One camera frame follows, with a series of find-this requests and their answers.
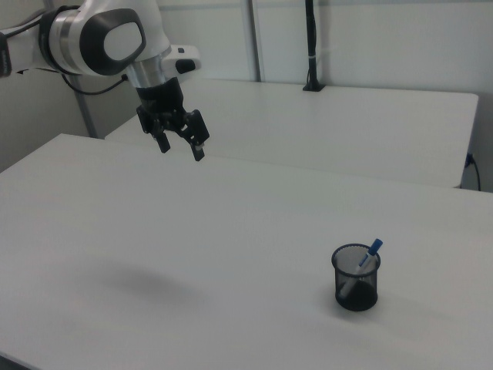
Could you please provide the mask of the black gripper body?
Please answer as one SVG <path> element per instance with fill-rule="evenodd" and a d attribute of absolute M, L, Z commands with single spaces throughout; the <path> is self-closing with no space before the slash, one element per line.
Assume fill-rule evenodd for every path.
<path fill-rule="evenodd" d="M 176 77 L 162 85 L 137 88 L 140 106 L 136 109 L 141 124 L 153 124 L 155 120 L 165 124 L 183 124 L 186 110 L 183 107 L 183 92 Z"/>

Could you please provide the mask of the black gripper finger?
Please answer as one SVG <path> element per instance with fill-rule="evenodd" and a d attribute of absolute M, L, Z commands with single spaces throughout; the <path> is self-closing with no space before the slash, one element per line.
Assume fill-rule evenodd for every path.
<path fill-rule="evenodd" d="M 142 106 L 139 106 L 136 112 L 143 132 L 149 134 L 157 142 L 162 153 L 168 152 L 170 144 L 158 116 L 147 112 Z"/>
<path fill-rule="evenodd" d="M 182 115 L 178 135 L 190 145 L 196 162 L 205 157 L 203 146 L 210 138 L 210 133 L 198 109 Z"/>

